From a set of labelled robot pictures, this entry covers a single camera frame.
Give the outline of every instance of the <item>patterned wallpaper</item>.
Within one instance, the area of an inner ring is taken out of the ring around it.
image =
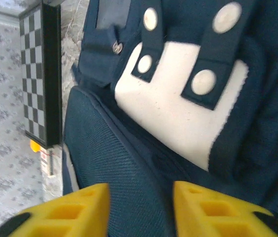
[[[43,201],[39,154],[24,135],[19,29],[0,25],[0,223]]]

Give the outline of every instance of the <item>backpack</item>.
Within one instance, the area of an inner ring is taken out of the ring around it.
[[[90,0],[64,194],[109,183],[108,234],[175,236],[174,181],[278,218],[278,0]]]

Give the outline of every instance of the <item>yellow object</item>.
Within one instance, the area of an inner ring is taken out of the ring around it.
[[[31,146],[31,149],[33,152],[39,152],[40,151],[40,145],[36,142],[34,142],[33,140],[31,140],[31,143],[30,143],[30,146]]]
[[[188,182],[174,184],[178,237],[277,237],[254,211],[260,206]]]
[[[9,237],[107,237],[108,184],[95,184],[24,212],[32,217]]]

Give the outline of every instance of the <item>metal rivet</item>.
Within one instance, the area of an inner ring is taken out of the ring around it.
[[[153,31],[158,25],[158,14],[152,7],[148,8],[143,15],[143,24],[148,31]]]
[[[242,7],[237,2],[231,2],[221,8],[213,19],[212,28],[222,34],[232,29],[238,22],[242,12]]]
[[[117,41],[113,44],[113,52],[114,54],[120,54],[120,52],[123,50],[123,44],[122,43],[118,43]]]
[[[197,95],[206,95],[212,91],[216,84],[216,75],[211,70],[198,72],[192,81],[192,90]]]
[[[150,55],[143,56],[138,63],[138,72],[146,73],[152,65],[152,57]]]

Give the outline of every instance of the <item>checkerboard pattern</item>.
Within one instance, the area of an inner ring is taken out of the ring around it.
[[[25,130],[45,141],[41,10],[20,20]]]

